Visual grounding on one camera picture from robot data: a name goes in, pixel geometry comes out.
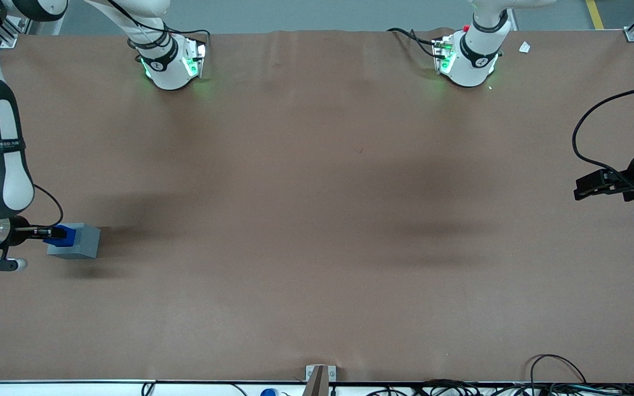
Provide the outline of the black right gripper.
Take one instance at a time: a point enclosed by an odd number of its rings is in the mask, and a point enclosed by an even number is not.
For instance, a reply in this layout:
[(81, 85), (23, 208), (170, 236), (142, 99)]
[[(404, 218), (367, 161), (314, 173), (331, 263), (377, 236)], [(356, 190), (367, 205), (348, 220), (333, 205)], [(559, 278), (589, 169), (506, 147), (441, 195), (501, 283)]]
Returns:
[[(9, 220), (10, 231), (8, 233), (8, 246), (18, 246), (28, 238), (31, 240), (53, 240), (60, 241), (66, 240), (67, 228), (63, 226), (31, 226), (29, 221), (22, 216), (15, 216)], [(35, 234), (35, 233), (61, 233), (53, 235)]]

